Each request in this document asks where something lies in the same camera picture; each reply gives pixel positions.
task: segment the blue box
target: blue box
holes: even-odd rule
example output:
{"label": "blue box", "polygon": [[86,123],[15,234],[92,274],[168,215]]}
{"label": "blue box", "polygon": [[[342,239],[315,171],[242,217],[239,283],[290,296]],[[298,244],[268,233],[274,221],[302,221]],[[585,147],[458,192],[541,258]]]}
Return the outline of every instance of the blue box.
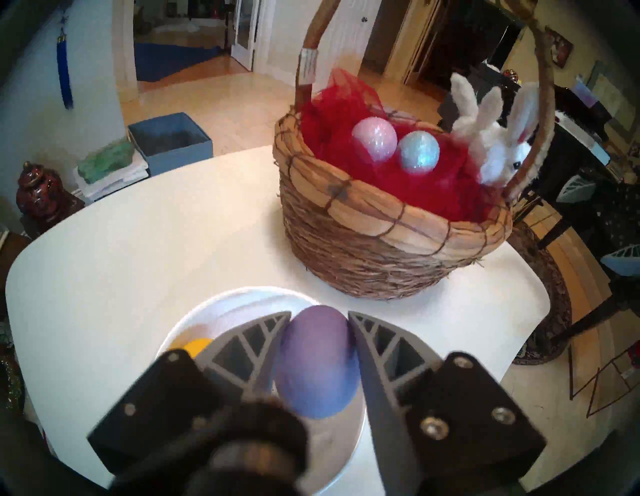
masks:
{"label": "blue box", "polygon": [[151,176],[213,157],[210,137],[184,112],[136,122],[129,134]]}

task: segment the red tulle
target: red tulle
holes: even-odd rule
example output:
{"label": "red tulle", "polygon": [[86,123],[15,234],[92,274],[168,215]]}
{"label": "red tulle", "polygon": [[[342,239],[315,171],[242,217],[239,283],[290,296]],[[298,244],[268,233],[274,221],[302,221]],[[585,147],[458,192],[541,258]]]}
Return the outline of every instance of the red tulle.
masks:
{"label": "red tulle", "polygon": [[[450,221],[479,223],[486,219],[492,192],[478,183],[478,169],[466,147],[446,134],[435,136],[440,159],[435,169],[424,175],[405,172],[398,152],[384,163],[372,164],[364,147],[351,137],[353,127],[372,116],[386,118],[375,90],[336,69],[329,86],[302,108],[300,129],[317,158],[354,179]],[[398,141],[416,130],[413,124],[392,124]]]}

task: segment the purple egg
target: purple egg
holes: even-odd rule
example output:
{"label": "purple egg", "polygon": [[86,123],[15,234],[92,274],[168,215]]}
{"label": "purple egg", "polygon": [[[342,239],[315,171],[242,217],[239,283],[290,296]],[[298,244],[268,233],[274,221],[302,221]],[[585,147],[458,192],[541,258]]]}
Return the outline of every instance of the purple egg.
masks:
{"label": "purple egg", "polygon": [[300,312],[282,335],[275,367],[278,395],[298,415],[323,419],[342,411],[360,381],[355,336],[335,308]]}

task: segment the tabletop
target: tabletop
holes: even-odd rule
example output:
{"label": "tabletop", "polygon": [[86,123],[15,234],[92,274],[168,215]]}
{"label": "tabletop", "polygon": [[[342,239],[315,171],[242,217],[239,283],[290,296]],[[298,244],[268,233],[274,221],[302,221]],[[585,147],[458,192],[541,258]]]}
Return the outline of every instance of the tabletop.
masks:
{"label": "tabletop", "polygon": [[[549,312],[544,286],[508,243],[403,300],[346,296],[294,258],[277,194],[271,147],[224,155],[89,205],[22,252],[6,286],[12,333],[35,411],[62,462],[109,484],[87,434],[175,324],[223,291],[299,291],[413,332],[441,356],[466,351],[497,380]],[[383,494],[367,426],[325,494],[361,493],[365,480],[368,494]]]}

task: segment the wicker basket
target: wicker basket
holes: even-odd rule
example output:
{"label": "wicker basket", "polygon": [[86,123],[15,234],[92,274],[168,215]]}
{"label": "wicker basket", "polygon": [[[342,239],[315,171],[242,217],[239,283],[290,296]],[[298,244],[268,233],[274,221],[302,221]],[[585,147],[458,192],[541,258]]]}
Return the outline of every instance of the wicker basket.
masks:
{"label": "wicker basket", "polygon": [[[531,28],[536,42],[540,130],[504,198],[482,224],[447,221],[316,159],[303,141],[297,112],[310,100],[311,85],[296,83],[296,105],[276,124],[273,146],[280,168],[284,227],[295,256],[334,288],[378,300],[410,296],[494,251],[510,235],[511,205],[537,176],[553,138],[555,99],[545,34],[519,0],[507,2]],[[317,49],[339,3],[323,0],[303,48]],[[443,132],[426,122],[418,126],[434,134]]]}

